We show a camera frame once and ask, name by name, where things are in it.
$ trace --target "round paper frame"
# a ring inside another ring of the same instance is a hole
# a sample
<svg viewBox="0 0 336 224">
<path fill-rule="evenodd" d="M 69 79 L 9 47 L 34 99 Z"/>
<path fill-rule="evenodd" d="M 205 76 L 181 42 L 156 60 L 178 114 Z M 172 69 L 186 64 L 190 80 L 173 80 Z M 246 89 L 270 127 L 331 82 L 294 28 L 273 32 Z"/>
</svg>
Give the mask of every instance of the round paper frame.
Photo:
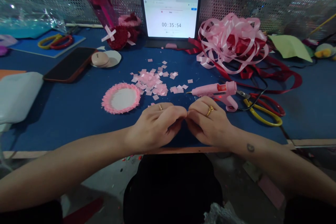
<svg viewBox="0 0 336 224">
<path fill-rule="evenodd" d="M 115 84 L 105 93 L 101 105 L 106 112 L 123 114 L 139 105 L 140 90 L 133 84 Z"/>
</svg>

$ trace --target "hand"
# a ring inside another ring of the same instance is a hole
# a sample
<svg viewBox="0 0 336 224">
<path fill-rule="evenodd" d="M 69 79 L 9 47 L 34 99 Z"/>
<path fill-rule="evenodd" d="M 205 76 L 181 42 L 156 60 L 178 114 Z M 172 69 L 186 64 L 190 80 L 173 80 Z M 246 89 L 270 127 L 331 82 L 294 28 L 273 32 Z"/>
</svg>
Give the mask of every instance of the hand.
<svg viewBox="0 0 336 224">
<path fill-rule="evenodd" d="M 213 106 L 214 110 L 206 117 L 209 106 Z M 185 120 L 191 133 L 203 144 L 230 149 L 235 142 L 237 128 L 229 122 L 225 111 L 208 96 L 190 105 Z"/>
<path fill-rule="evenodd" d="M 134 154 L 159 148 L 176 136 L 186 116 L 185 108 L 174 106 L 172 103 L 152 105 L 146 108 L 138 121 L 129 128 L 125 142 Z"/>
</svg>

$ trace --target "forearm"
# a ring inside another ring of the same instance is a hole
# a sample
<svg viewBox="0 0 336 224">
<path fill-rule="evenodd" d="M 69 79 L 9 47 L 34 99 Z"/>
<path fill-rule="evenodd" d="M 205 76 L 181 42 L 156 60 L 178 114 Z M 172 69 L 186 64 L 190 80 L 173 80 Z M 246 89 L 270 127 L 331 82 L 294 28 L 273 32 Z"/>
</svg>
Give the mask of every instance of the forearm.
<svg viewBox="0 0 336 224">
<path fill-rule="evenodd" d="M 265 171 L 285 190 L 336 206 L 336 183 L 313 164 L 264 137 L 237 130 L 232 152 Z"/>
<path fill-rule="evenodd" d="M 0 180 L 0 212 L 42 204 L 128 156 L 123 138 L 128 128 L 88 136 L 58 148 Z"/>
</svg>

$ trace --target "phone case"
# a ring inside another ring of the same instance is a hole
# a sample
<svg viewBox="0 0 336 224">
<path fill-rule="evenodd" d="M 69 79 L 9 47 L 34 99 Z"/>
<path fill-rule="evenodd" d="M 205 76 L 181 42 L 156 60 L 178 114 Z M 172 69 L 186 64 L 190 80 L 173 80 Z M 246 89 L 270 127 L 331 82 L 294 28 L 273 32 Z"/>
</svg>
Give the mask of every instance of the phone case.
<svg viewBox="0 0 336 224">
<path fill-rule="evenodd" d="M 63 60 L 61 60 L 61 62 L 59 62 L 56 66 L 54 66 L 54 68 L 52 68 L 48 73 L 46 73 L 45 75 L 44 75 L 44 77 L 43 77 L 43 80 L 45 80 L 45 81 L 49 81 L 49 82 L 60 82 L 60 83 L 71 83 L 71 82 L 73 82 L 80 74 L 81 74 L 81 72 L 83 72 L 83 70 L 87 67 L 87 65 L 89 65 L 90 64 L 90 62 L 91 62 L 91 56 L 94 54 L 94 53 L 96 53 L 96 52 L 98 52 L 98 50 L 96 49 L 92 54 L 90 54 L 89 56 L 88 56 L 88 58 L 82 63 L 82 65 L 71 75 L 71 77 L 69 78 L 69 79 L 67 79 L 67 80 L 57 80 L 57 79 L 47 79 L 47 78 L 45 78 L 45 76 L 47 76 L 48 75 L 48 73 L 51 71 L 51 70 L 53 70 L 54 68 L 56 68 L 59 64 L 61 64 L 62 63 L 62 61 L 63 60 L 65 60 L 66 59 L 66 57 L 63 59 Z"/>
</svg>

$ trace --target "scissors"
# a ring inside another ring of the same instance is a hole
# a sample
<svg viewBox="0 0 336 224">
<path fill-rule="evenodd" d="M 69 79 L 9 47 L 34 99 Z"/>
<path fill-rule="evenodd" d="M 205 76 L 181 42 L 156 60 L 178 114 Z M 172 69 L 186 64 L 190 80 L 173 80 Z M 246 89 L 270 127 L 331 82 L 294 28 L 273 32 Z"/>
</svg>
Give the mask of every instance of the scissors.
<svg viewBox="0 0 336 224">
<path fill-rule="evenodd" d="M 49 49 L 61 50 L 61 49 L 64 49 L 74 42 L 74 38 L 71 34 L 77 28 L 78 28 L 78 26 L 72 27 L 67 33 L 65 33 L 64 36 L 58 33 L 54 36 L 42 39 L 40 42 L 37 43 L 37 45 L 41 49 L 44 49 L 44 50 L 49 50 Z"/>
<path fill-rule="evenodd" d="M 236 92 L 237 94 L 243 96 L 244 99 L 244 103 L 246 106 L 251 106 L 252 102 L 249 101 L 249 99 L 252 98 L 256 98 L 258 96 L 258 94 L 246 94 L 243 91 L 237 90 Z M 269 105 L 267 105 L 265 102 L 261 101 L 260 99 L 265 99 L 267 101 L 269 101 L 270 103 L 272 103 L 275 107 L 277 107 L 277 109 L 279 110 L 279 112 L 276 112 L 274 109 L 272 109 Z M 281 116 L 284 116 L 286 113 L 284 111 L 284 109 L 276 102 L 274 101 L 272 98 L 269 98 L 268 96 L 265 95 L 261 95 L 259 100 L 257 101 L 257 103 L 259 103 L 261 106 L 254 104 L 254 106 L 252 108 L 250 108 L 249 110 L 251 111 L 252 115 L 254 115 L 255 118 L 257 118 L 259 121 L 261 121 L 262 123 L 268 125 L 268 126 L 273 126 L 273 127 L 279 127 L 282 125 L 282 120 L 281 120 Z M 276 123 L 272 123 L 269 121 L 266 121 L 264 118 L 262 118 L 260 115 L 257 114 L 257 112 L 254 110 L 255 109 L 259 109 L 263 112 L 265 112 L 266 114 L 269 114 L 270 116 L 272 116 Z"/>
</svg>

